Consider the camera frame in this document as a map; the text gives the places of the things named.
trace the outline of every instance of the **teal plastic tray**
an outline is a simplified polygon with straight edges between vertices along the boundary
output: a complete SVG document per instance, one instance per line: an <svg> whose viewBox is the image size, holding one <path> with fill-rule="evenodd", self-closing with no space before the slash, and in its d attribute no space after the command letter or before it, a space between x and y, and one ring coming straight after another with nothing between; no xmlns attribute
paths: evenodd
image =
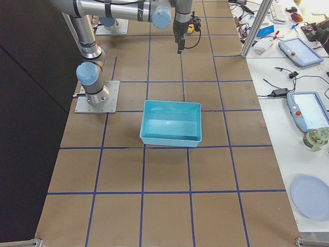
<svg viewBox="0 0 329 247"><path fill-rule="evenodd" d="M139 136L144 144L196 147L202 140L201 104L146 100Z"/></svg>

